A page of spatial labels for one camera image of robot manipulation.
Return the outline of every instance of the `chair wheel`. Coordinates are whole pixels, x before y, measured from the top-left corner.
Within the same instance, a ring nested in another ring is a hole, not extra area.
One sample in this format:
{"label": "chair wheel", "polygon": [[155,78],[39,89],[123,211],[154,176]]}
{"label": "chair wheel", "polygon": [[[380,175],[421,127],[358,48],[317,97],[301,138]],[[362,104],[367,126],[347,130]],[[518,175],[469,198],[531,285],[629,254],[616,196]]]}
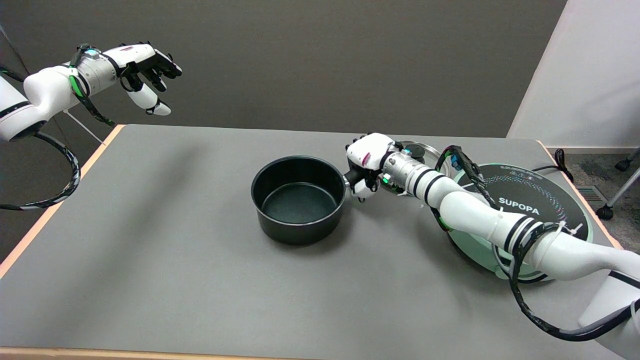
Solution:
{"label": "chair wheel", "polygon": [[598,218],[601,218],[602,220],[611,220],[613,217],[613,210],[609,206],[605,205],[596,210],[596,215],[598,215]]}
{"label": "chair wheel", "polygon": [[616,164],[616,168],[620,171],[627,171],[627,169],[629,169],[629,166],[631,166],[631,161],[629,160],[621,160]]}

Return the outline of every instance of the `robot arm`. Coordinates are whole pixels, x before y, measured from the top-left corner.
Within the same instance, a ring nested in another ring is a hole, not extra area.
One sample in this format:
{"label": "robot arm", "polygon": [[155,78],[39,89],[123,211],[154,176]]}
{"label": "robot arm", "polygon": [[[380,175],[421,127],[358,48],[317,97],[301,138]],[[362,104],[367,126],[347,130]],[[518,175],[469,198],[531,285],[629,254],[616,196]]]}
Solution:
{"label": "robot arm", "polygon": [[553,278],[574,280],[610,270],[579,323],[588,326],[621,309],[631,311],[631,319],[596,340],[625,358],[640,356],[639,255],[581,241],[561,228],[533,239],[544,224],[527,215],[492,209],[452,179],[412,159],[385,135],[374,133],[355,140],[347,147],[347,157],[351,170],[346,177],[356,196],[373,194],[379,179],[393,181],[437,209],[450,228],[478,235],[510,254],[533,241],[524,260]]}
{"label": "robot arm", "polygon": [[168,115],[171,112],[156,93],[142,83],[138,74],[142,73],[158,91],[164,92],[166,85],[161,76],[173,79],[182,75],[182,69],[170,56],[150,44],[122,45],[104,52],[90,47],[79,52],[76,60],[75,67],[68,62],[28,76],[24,80],[26,97],[0,78],[0,94],[3,95],[0,98],[0,139],[18,140],[31,136],[53,115],[79,102],[84,104],[83,97],[88,99],[118,80],[129,97],[147,114]]}

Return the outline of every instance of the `saucepan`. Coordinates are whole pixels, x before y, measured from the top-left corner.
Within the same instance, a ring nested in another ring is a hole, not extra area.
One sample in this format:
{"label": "saucepan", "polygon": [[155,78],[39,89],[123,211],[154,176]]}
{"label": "saucepan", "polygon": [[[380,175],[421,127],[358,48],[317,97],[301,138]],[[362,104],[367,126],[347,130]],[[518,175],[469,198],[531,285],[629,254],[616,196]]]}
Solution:
{"label": "saucepan", "polygon": [[262,230],[289,245],[311,245],[340,222],[346,180],[325,160],[288,156],[262,168],[251,185]]}

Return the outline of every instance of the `white wall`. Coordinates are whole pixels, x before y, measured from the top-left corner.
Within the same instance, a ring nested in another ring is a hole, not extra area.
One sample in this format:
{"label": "white wall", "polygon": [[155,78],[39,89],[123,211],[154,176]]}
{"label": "white wall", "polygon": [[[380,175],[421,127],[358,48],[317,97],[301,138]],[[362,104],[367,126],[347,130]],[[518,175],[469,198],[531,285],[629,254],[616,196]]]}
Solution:
{"label": "white wall", "polygon": [[640,146],[640,0],[569,0],[507,135]]}

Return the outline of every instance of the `table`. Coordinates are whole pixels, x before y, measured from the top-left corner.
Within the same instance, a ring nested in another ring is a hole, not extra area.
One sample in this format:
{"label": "table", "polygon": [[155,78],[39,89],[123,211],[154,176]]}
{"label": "table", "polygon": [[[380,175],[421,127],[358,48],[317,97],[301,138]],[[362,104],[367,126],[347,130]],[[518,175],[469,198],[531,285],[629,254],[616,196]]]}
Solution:
{"label": "table", "polygon": [[[461,257],[415,199],[381,193],[350,201],[334,233],[310,247],[267,238],[250,197],[256,172],[291,154],[346,172],[344,146],[354,137],[116,128],[78,191],[48,210],[1,265],[0,354],[618,359],[593,341],[538,330],[507,283]],[[532,140],[393,137],[437,149],[455,143],[479,164],[552,163]],[[580,198],[562,173],[548,177]],[[594,242],[611,246],[589,213]],[[537,314],[575,327],[605,276],[523,293]],[[47,350],[59,348],[101,351]]]}

